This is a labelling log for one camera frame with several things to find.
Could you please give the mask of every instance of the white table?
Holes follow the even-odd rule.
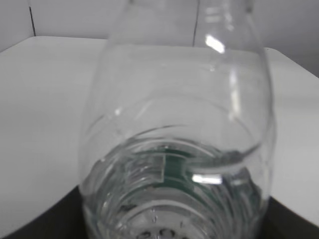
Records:
[[[32,37],[0,53],[0,237],[77,185],[77,140],[105,40]],[[272,196],[319,226],[319,79],[267,49],[278,143]]]

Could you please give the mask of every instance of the dark surface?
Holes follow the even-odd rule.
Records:
[[[88,239],[78,188],[74,188],[40,217],[4,239]],[[271,198],[257,239],[319,239],[319,228]]]

